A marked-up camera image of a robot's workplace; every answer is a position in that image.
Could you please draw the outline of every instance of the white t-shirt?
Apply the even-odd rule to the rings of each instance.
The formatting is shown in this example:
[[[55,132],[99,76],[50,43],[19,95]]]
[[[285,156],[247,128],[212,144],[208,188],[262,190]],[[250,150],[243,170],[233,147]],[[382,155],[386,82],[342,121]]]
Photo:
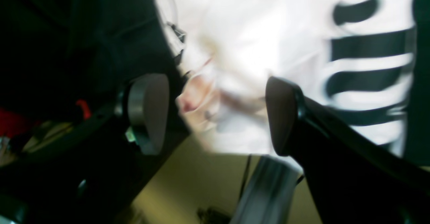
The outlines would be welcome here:
[[[351,128],[401,156],[413,82],[412,0],[155,0],[178,69],[180,114],[205,149],[276,156],[264,88],[298,84]],[[178,42],[167,23],[187,33]]]

